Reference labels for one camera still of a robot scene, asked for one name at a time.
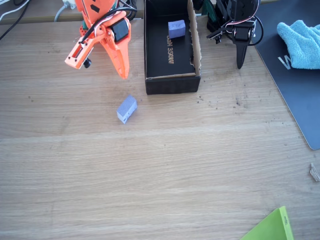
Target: open box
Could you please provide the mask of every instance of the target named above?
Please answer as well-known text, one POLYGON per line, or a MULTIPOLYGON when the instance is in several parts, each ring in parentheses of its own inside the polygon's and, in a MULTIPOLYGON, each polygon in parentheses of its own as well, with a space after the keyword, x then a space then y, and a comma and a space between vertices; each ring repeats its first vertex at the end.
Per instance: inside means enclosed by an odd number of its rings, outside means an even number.
POLYGON ((144 1, 145 88, 151 94, 198 91, 201 51, 192 0, 144 1), (185 36, 170 39, 168 22, 184 20, 185 36))

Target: wood grain surface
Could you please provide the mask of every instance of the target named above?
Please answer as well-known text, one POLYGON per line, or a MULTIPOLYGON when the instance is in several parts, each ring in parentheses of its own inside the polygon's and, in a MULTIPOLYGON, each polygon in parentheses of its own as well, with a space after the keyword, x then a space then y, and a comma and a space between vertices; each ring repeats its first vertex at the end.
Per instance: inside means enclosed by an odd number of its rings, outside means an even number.
POLYGON ((89 69, 64 63, 79 22, 20 24, 0 42, 1 240, 238 240, 281 206, 296 240, 319 239, 320 151, 256 49, 238 70, 206 22, 188 94, 146 95, 141 19, 127 80, 101 46, 89 69), (138 109, 123 124, 129 94, 138 109))

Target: microfiber towel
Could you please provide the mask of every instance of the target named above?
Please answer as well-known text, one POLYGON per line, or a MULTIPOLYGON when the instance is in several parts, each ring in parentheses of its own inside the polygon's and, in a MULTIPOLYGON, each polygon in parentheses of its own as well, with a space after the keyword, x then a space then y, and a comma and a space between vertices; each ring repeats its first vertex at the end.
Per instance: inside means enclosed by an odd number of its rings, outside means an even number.
POLYGON ((302 20, 291 26, 280 22, 276 28, 285 41, 295 69, 320 69, 320 24, 308 27, 302 20))

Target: blue foam cube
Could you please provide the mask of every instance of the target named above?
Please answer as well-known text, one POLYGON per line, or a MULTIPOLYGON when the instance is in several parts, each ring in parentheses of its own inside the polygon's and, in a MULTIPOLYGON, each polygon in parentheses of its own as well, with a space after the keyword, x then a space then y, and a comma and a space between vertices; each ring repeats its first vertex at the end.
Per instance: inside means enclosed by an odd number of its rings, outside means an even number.
POLYGON ((170 39, 182 37, 186 34, 186 24, 184 20, 169 21, 168 27, 170 39))
POLYGON ((137 100, 133 96, 129 95, 119 106, 116 114, 118 115, 118 118, 121 120, 121 122, 126 124, 128 118, 137 109, 137 107, 137 100))

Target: orange robotic gripper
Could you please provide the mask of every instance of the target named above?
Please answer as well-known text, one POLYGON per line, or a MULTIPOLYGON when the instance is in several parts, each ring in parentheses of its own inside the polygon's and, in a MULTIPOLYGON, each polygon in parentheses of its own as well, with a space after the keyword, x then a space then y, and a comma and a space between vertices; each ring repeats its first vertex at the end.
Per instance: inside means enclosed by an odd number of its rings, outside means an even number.
POLYGON ((94 45, 100 43, 118 72, 126 79, 129 74, 128 43, 131 39, 131 24, 126 18, 128 7, 113 8, 118 0, 75 0, 77 9, 82 12, 88 30, 80 27, 80 39, 65 59, 69 66, 88 68, 91 60, 88 55, 94 45))

